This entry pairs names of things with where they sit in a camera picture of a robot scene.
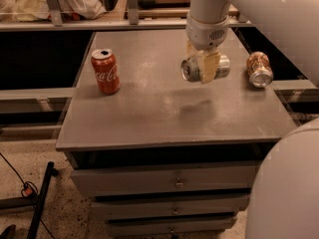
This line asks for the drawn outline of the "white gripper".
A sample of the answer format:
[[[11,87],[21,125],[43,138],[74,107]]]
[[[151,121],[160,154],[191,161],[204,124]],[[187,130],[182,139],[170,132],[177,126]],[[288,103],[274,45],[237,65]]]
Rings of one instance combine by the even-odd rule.
[[[228,20],[227,14],[221,15],[212,22],[199,21],[190,13],[187,14],[186,34],[189,42],[186,45],[186,54],[189,57],[196,57],[198,50],[210,50],[199,54],[200,81],[203,84],[210,83],[215,77],[221,54],[211,49],[215,49],[226,39]]]

